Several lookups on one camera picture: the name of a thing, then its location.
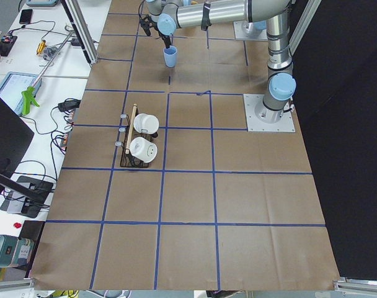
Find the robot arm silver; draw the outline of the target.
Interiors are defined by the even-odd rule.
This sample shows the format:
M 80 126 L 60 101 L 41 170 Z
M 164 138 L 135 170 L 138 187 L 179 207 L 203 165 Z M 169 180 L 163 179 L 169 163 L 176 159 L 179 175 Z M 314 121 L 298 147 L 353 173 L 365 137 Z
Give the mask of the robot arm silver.
M 291 1 L 141 1 L 139 22 L 146 35 L 154 29 L 171 47 L 176 30 L 200 27 L 207 31 L 214 24 L 240 24 L 247 39 L 255 32 L 267 38 L 267 89 L 254 107 L 255 116 L 263 123 L 276 124 L 289 110 L 296 81 L 292 77 L 293 59 L 290 50 L 289 8 Z

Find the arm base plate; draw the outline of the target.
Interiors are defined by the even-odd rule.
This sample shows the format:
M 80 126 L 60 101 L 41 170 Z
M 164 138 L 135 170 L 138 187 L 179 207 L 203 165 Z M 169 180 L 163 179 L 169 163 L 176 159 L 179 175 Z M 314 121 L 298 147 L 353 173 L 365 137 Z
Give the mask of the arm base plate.
M 249 132 L 295 133 L 293 116 L 288 104 L 278 112 L 270 111 L 263 105 L 263 94 L 243 94 L 246 124 Z
M 266 20 L 259 22 L 248 22 L 248 21 L 235 21 L 234 26 L 234 36 L 236 40 L 252 40 L 259 42 L 267 41 L 267 23 Z

